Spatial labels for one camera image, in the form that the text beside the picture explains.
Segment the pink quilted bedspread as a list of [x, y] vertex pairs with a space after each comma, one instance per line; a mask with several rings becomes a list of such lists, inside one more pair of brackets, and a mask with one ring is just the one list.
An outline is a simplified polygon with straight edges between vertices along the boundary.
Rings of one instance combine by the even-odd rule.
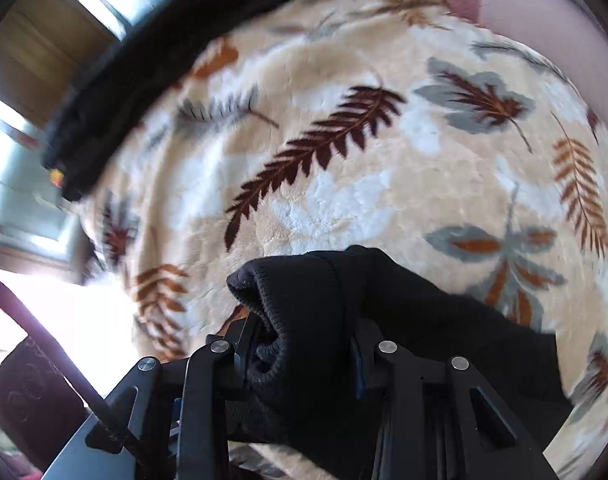
[[584, 0], [446, 0], [464, 18], [519, 41], [567, 70], [608, 73], [608, 35]]

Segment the black garment at bed edge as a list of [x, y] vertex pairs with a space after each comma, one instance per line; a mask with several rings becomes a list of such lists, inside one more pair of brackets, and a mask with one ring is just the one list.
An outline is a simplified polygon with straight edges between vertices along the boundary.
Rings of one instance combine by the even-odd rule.
[[103, 53], [47, 127], [42, 166], [78, 202], [144, 112], [187, 75], [208, 44], [288, 0], [164, 0]]

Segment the window with wooden frame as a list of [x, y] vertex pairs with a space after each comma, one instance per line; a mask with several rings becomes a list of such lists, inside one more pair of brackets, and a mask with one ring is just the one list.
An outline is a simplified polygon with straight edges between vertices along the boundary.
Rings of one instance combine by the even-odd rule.
[[40, 164], [83, 72], [153, 0], [0, 0], [0, 269], [80, 284], [90, 246]]

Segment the black pants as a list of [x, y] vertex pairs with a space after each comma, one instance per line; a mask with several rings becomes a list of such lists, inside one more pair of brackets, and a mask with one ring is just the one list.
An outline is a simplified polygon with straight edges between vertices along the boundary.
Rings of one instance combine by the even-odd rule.
[[568, 417], [557, 345], [379, 249], [252, 260], [227, 280], [263, 323], [241, 429], [339, 479], [550, 479]]

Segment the leaf-patterned fleece blanket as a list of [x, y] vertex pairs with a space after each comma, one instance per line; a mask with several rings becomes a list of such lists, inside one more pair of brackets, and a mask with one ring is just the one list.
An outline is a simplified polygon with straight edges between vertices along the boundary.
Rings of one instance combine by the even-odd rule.
[[274, 255], [382, 249], [554, 333], [563, 479], [608, 445], [608, 73], [573, 78], [446, 0], [292, 0], [212, 41], [80, 204], [138, 344], [181, 358]]

